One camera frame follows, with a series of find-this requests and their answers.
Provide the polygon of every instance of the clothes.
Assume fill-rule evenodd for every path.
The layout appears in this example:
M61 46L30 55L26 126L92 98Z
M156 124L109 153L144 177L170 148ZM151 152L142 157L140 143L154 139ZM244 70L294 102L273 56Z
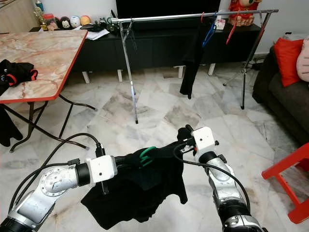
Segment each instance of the clothes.
M178 138L190 137L190 133L182 129ZM140 168L140 154L144 149L124 157L125 164L136 168L118 173L116 177L105 181L109 194L103 195L101 183L97 183L82 199L98 224L108 230L120 221L136 219L147 221L163 200L176 194L180 202L187 202L183 184L183 163L173 156L173 149L179 142L163 148L155 148L147 152L153 162Z
M180 93L188 95L188 99L191 99L195 76L204 54L204 49L202 48L203 41L212 24L212 21L209 18L204 18L204 21L204 23L199 25L193 44L191 45L189 52L183 58L183 63L186 68Z
M10 138L15 138L17 140L21 140L23 138L23 135L2 107L0 107L0 119L0 144L3 146L10 146Z
M38 71L30 63L11 63L7 59L0 62L0 86L15 86L24 81L34 81Z

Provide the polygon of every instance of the television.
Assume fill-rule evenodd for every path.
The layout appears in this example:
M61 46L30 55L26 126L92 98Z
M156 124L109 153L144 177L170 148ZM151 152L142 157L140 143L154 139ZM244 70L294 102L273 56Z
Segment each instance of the television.
M116 0L118 18L211 13L220 0Z

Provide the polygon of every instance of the sofa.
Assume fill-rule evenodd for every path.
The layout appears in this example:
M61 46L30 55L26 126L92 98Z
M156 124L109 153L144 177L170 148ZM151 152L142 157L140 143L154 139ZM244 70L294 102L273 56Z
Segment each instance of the sofa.
M308 82L283 87L274 47L258 73L252 96L267 105L301 145L309 142Z

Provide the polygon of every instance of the red plastic stool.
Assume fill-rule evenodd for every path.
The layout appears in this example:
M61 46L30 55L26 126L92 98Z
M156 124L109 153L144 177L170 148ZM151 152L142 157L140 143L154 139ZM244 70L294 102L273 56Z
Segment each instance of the red plastic stool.
M296 224L309 218L309 199L301 203L280 173L283 172L285 169L295 165L298 162L299 166L303 167L304 169L308 168L307 166L308 158L309 158L309 143L303 145L295 152L290 154L288 157L284 158L280 162L276 163L272 167L262 172L262 177L264 179L268 179L272 176L276 177L276 179L279 181L281 186L284 188L286 193L293 201L295 209L292 210L288 214L288 216L290 220Z

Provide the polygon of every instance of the jar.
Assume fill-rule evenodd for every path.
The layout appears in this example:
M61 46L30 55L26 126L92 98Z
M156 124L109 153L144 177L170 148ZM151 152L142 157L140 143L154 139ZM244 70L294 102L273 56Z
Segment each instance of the jar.
M58 29L55 17L53 14L43 14L48 30Z

